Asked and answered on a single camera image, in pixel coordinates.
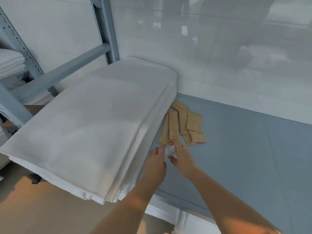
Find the white tiled wall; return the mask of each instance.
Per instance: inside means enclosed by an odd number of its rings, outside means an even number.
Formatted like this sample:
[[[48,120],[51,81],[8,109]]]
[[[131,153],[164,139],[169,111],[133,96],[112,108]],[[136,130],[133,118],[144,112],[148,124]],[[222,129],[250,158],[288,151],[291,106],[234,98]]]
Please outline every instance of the white tiled wall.
[[[312,0],[110,0],[120,58],[178,91],[312,124]]]
[[[102,43],[89,0],[0,0],[0,6],[45,73]],[[105,65],[102,56],[56,89]]]

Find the person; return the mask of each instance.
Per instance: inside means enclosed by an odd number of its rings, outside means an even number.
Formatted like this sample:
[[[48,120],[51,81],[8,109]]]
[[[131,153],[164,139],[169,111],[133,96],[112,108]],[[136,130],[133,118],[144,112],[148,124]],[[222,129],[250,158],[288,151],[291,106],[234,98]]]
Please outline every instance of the person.
[[[172,164],[190,180],[205,201],[222,234],[281,234],[269,221],[200,170],[188,148],[173,141]],[[136,234],[150,199],[166,176],[165,146],[150,152],[142,179],[93,229],[91,234]]]

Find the person's right hand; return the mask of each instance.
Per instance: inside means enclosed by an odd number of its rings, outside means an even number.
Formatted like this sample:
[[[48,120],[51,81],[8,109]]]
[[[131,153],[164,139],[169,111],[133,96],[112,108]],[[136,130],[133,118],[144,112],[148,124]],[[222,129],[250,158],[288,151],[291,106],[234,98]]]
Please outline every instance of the person's right hand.
[[[171,156],[170,161],[183,176],[189,179],[194,169],[197,169],[194,158],[188,148],[182,145],[180,141],[174,140],[171,143],[175,146],[177,159]]]

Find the beige floor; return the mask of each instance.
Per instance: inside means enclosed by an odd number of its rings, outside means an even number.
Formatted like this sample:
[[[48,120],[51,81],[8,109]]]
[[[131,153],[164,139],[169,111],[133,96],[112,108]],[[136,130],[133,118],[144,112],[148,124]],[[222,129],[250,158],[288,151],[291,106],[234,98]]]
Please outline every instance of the beige floor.
[[[85,201],[48,182],[31,184],[30,172],[10,163],[0,171],[1,234],[85,234],[115,206]],[[174,226],[145,214],[139,234],[171,233]]]

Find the forearm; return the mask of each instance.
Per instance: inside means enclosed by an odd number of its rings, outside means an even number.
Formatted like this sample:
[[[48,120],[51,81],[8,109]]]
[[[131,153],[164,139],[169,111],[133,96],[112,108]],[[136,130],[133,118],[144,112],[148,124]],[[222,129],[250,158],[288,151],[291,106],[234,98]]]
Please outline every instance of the forearm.
[[[200,169],[194,169],[189,179],[199,191],[222,234],[277,233],[264,217]]]
[[[96,226],[91,234],[136,234],[155,190],[144,179]]]

